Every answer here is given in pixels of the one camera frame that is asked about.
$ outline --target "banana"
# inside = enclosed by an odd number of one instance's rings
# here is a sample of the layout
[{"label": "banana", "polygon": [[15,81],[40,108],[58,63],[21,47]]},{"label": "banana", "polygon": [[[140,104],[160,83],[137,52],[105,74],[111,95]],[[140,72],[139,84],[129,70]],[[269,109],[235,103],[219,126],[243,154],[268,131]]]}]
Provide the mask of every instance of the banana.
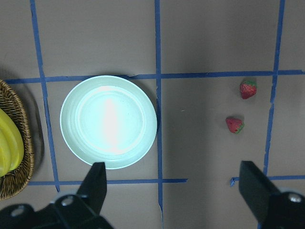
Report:
[{"label": "banana", "polygon": [[11,155],[9,144],[0,130],[0,177],[7,174],[11,165]]},{"label": "banana", "polygon": [[10,171],[17,168],[24,153],[21,134],[11,118],[0,108],[0,130],[3,132],[11,154]]}]

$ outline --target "wicker basket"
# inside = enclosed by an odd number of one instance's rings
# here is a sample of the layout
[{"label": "wicker basket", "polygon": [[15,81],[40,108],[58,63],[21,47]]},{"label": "wicker basket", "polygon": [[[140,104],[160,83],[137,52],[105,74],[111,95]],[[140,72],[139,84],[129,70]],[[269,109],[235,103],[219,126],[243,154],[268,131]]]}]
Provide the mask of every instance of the wicker basket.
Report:
[{"label": "wicker basket", "polygon": [[0,108],[14,121],[24,144],[21,164],[0,177],[0,200],[3,200],[20,193],[30,181],[34,170],[34,150],[26,111],[19,96],[3,80],[0,80]]}]

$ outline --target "round plate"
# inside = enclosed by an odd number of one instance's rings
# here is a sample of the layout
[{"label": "round plate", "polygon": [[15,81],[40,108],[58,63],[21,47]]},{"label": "round plate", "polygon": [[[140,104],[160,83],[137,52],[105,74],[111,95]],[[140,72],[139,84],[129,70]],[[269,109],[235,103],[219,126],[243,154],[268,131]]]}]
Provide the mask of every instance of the round plate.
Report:
[{"label": "round plate", "polygon": [[127,167],[151,148],[157,118],[147,95],[128,80],[103,75],[85,80],[61,108],[62,136],[70,150],[89,165]]}]

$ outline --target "strawberry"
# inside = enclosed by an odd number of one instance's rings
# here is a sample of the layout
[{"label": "strawberry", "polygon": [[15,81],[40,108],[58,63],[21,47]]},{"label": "strawberry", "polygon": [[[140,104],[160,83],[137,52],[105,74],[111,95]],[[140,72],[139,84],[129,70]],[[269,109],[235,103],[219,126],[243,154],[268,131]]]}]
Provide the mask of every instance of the strawberry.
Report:
[{"label": "strawberry", "polygon": [[238,134],[244,127],[243,121],[238,118],[226,118],[225,121],[229,130],[234,134]]},{"label": "strawberry", "polygon": [[256,82],[251,80],[246,80],[242,82],[239,86],[240,93],[243,99],[248,99],[256,94],[257,85]]}]

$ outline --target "plate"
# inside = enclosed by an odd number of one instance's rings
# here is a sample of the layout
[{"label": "plate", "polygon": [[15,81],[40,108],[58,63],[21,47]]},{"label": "plate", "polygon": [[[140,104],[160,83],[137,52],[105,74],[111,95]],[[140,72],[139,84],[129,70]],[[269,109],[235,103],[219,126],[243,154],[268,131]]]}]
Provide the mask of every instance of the plate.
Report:
[{"label": "plate", "polygon": [[151,148],[157,132],[152,102],[135,84],[96,76],[75,86],[63,102],[61,133],[69,149],[89,165],[130,166]]}]

